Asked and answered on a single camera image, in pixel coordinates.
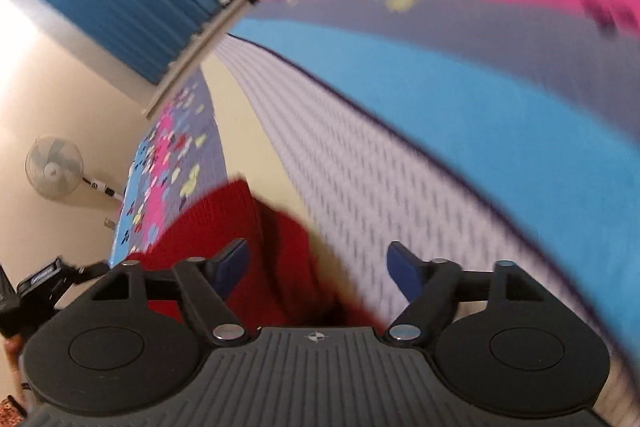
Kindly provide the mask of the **white standing fan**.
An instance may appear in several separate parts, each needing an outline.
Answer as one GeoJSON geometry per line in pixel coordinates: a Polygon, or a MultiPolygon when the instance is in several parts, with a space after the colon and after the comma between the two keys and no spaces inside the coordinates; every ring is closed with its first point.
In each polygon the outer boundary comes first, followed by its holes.
{"type": "Polygon", "coordinates": [[[124,201],[124,196],[111,185],[89,178],[77,145],[57,136],[35,139],[25,157],[25,173],[32,188],[45,199],[65,198],[85,184],[117,202],[124,201]]]}

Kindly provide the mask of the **colourful floral striped blanket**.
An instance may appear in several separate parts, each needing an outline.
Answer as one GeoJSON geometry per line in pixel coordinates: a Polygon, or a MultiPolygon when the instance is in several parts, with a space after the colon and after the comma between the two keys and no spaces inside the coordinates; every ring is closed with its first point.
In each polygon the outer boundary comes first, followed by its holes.
{"type": "Polygon", "coordinates": [[[597,411],[638,424],[639,0],[262,0],[140,143],[112,262],[235,178],[382,323],[393,241],[518,262],[605,335],[597,411]]]}

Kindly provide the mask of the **wall power socket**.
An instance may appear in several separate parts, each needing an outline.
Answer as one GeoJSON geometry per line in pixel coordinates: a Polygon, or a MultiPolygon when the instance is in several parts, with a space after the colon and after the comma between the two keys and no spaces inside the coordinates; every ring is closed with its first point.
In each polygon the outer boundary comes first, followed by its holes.
{"type": "Polygon", "coordinates": [[[104,225],[105,225],[109,230],[112,230],[112,231],[115,231],[115,230],[116,230],[116,222],[115,222],[115,221],[113,221],[112,219],[105,218],[105,219],[104,219],[104,221],[103,221],[103,224],[104,224],[104,225]]]}

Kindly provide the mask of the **dark red knit sweater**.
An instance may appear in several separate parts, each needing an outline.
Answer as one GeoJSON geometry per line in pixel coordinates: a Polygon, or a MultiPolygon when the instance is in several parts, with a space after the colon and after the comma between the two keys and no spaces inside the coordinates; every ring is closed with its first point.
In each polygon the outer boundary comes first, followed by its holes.
{"type": "Polygon", "coordinates": [[[251,333],[265,326],[382,329],[371,313],[320,280],[303,225],[254,197],[243,180],[206,193],[152,246],[128,256],[151,271],[192,257],[220,258],[204,269],[205,277],[251,333]]]}

